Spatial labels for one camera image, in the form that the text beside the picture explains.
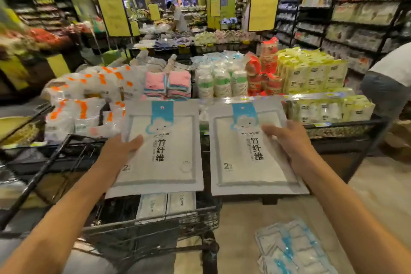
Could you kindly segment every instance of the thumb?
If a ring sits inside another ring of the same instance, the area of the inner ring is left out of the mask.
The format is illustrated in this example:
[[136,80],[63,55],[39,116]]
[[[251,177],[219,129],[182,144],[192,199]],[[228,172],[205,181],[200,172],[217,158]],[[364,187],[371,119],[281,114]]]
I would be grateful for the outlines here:
[[281,137],[284,135],[284,129],[274,125],[261,125],[261,130],[269,136]]
[[129,151],[136,151],[143,145],[143,142],[144,142],[143,136],[138,135],[136,138],[134,138],[130,142],[126,143],[126,148]]

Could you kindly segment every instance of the package in cart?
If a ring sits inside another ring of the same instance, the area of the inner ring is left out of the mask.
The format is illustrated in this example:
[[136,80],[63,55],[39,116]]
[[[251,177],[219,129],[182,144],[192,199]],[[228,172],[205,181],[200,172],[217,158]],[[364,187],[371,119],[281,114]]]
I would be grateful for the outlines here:
[[213,195],[308,193],[277,138],[261,130],[285,125],[280,97],[214,104],[208,115]]
[[126,103],[123,141],[140,134],[143,145],[106,198],[203,190],[197,100]]

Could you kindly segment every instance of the shopping cart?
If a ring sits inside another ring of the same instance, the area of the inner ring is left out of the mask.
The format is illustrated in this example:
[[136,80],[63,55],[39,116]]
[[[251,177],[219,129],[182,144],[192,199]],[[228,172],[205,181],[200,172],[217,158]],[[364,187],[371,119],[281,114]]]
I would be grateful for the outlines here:
[[[43,111],[44,116],[50,109]],[[37,115],[41,125],[42,115]],[[0,150],[4,172],[11,172],[26,187],[0,219],[0,238],[24,238],[47,211],[95,162],[105,140],[70,134],[61,144]],[[119,273],[135,262],[169,253],[201,251],[203,273],[217,273],[218,243],[213,230],[219,226],[222,207],[208,192],[196,192],[195,210],[136,219],[140,195],[101,199],[91,212],[74,248],[109,260]],[[43,207],[29,230],[6,231],[18,213]],[[177,241],[196,237],[192,246]]]

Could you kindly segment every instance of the tiled floor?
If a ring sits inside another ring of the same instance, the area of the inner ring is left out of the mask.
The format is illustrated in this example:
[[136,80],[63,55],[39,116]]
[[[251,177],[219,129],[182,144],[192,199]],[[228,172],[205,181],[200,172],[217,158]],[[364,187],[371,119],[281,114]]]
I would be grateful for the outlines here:
[[[411,249],[411,165],[388,157],[367,158],[350,186],[377,219]],[[301,217],[319,237],[340,274],[354,273],[321,206],[315,197],[303,196],[282,200],[276,206],[263,206],[260,202],[225,203],[220,227],[215,231],[220,244],[219,274],[259,273],[255,230],[278,221],[290,221],[295,216]],[[199,258],[197,252],[178,254],[174,273],[202,273]]]

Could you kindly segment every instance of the hand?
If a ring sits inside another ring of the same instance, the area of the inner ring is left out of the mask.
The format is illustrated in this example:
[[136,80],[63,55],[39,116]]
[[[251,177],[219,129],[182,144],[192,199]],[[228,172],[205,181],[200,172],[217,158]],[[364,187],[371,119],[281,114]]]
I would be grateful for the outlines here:
[[100,156],[90,171],[98,175],[99,183],[106,192],[115,182],[121,168],[127,163],[129,153],[137,151],[143,145],[143,136],[139,135],[130,142],[122,142],[121,134],[109,138],[101,149]]
[[282,148],[291,159],[294,171],[304,178],[309,162],[321,159],[312,146],[304,126],[298,122],[287,120],[287,126],[280,128],[274,125],[262,125],[261,129],[269,136],[276,136]]

